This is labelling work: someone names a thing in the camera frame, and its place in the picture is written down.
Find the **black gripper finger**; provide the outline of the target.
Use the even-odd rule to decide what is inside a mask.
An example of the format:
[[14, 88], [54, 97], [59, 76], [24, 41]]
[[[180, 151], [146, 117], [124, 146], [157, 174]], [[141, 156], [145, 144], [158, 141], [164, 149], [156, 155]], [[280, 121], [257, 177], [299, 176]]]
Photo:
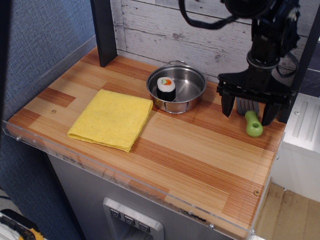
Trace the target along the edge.
[[234, 107], [235, 96], [226, 90], [222, 91], [221, 95], [221, 107], [222, 113], [228, 118]]
[[267, 103], [263, 110], [261, 124], [262, 126], [270, 125], [282, 112], [283, 105], [280, 103]]

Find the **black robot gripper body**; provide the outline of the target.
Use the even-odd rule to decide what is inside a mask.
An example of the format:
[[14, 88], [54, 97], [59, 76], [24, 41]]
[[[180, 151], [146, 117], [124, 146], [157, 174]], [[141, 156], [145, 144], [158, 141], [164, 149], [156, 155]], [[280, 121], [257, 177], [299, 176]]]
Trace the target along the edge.
[[221, 97], [223, 90], [226, 90], [235, 98], [286, 105], [296, 93], [289, 86], [276, 80], [270, 69], [258, 69], [252, 66], [242, 72], [221, 73], [218, 75], [218, 80], [217, 92]]

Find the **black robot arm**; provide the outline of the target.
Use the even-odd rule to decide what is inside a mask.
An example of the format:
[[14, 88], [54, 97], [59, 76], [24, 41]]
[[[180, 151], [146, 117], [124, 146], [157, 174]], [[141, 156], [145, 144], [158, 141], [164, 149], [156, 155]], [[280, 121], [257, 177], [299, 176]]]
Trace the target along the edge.
[[229, 117], [235, 98], [265, 103], [261, 124], [270, 125], [279, 112], [289, 107], [297, 93], [272, 75], [280, 60], [289, 57], [297, 47], [300, 17], [297, 0], [226, 0], [225, 5], [235, 18], [252, 20], [252, 46], [247, 54], [248, 69], [218, 76], [217, 92], [221, 96], [222, 113]]

